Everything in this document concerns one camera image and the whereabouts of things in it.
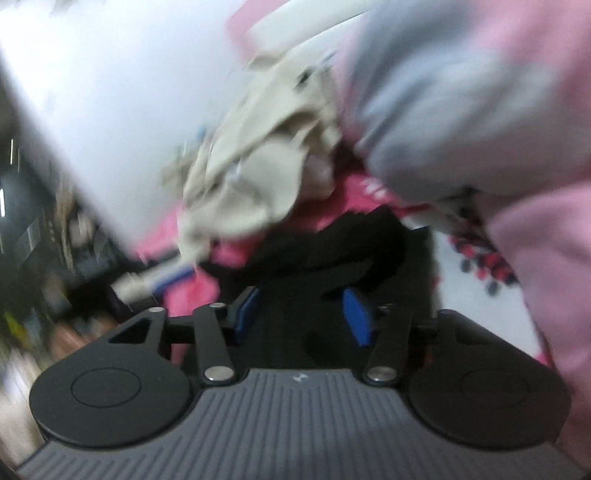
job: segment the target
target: black fabric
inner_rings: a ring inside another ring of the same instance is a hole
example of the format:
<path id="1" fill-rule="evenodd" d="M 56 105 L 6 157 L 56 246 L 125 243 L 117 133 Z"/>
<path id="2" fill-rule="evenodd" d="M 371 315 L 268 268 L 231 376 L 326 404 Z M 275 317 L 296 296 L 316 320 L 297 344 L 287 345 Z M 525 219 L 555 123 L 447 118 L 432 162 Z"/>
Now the black fabric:
<path id="1" fill-rule="evenodd" d="M 243 268 L 205 263 L 231 303 L 247 287 L 261 307 L 245 342 L 230 345 L 240 375 L 249 368 L 350 368 L 360 373 L 371 348 L 359 348 L 343 316 L 342 292 L 370 303 L 402 303 L 431 314 L 427 229 L 409 231 L 388 207 L 343 214 L 318 233 L 274 231 Z"/>

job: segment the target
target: white wall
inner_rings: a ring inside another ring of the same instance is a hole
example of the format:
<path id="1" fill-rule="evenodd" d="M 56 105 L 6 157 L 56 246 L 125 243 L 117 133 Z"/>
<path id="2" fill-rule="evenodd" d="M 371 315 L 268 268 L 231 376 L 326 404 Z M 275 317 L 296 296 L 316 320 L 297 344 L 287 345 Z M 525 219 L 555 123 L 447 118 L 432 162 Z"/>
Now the white wall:
<path id="1" fill-rule="evenodd" d="M 127 245 L 174 204 L 160 168 L 242 92 L 225 34 L 242 0 L 25 0 L 0 9 L 24 149 L 71 173 Z"/>

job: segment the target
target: white cloth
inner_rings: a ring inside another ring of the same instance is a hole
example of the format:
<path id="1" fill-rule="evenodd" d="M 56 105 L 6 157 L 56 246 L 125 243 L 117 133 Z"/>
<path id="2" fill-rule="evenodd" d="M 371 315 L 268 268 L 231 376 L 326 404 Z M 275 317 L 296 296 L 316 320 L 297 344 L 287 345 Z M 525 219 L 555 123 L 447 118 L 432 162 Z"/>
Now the white cloth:
<path id="1" fill-rule="evenodd" d="M 209 255 L 212 238 L 235 239 L 282 221 L 298 198 L 333 190 L 330 154 L 340 141 L 329 77 L 285 57 L 259 57 L 242 100 L 201 144 L 183 187 L 178 245 Z"/>

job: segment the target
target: silver screw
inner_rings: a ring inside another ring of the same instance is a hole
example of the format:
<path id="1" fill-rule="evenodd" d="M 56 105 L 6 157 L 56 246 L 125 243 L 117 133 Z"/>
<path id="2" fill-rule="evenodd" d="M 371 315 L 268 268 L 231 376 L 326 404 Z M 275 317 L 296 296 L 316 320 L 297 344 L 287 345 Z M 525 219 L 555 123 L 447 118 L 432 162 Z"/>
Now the silver screw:
<path id="1" fill-rule="evenodd" d="M 367 376 L 374 382 L 391 382 L 398 375 L 397 371 L 386 365 L 379 365 L 368 370 Z"/>
<path id="2" fill-rule="evenodd" d="M 226 382 L 234 376 L 234 370 L 223 365 L 216 365 L 205 370 L 205 377 L 212 382 Z"/>
<path id="3" fill-rule="evenodd" d="M 221 322 L 226 319 L 228 314 L 228 305 L 221 301 L 215 301 L 209 304 L 209 308 L 213 310 L 213 314 L 216 316 L 217 321 Z"/>
<path id="4" fill-rule="evenodd" d="M 393 305 L 391 303 L 384 303 L 383 305 L 380 305 L 378 307 L 378 311 L 380 312 L 380 314 L 386 316 L 392 310 L 392 306 Z"/>

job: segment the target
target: gray fabric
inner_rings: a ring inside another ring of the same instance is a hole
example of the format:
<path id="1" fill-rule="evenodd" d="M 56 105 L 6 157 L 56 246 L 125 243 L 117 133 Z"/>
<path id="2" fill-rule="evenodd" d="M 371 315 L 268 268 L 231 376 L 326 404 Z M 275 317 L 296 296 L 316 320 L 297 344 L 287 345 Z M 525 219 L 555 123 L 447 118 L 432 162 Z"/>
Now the gray fabric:
<path id="1" fill-rule="evenodd" d="M 172 431 L 116 451 L 50 442 L 27 480 L 579 480 L 550 445 L 484 452 L 427 430 L 390 388 L 349 371 L 252 370 L 212 388 Z"/>
<path id="2" fill-rule="evenodd" d="M 553 73 L 475 49 L 466 2 L 388 1 L 370 16 L 351 74 L 356 149 L 404 200 L 523 194 L 584 167 L 591 138 Z"/>

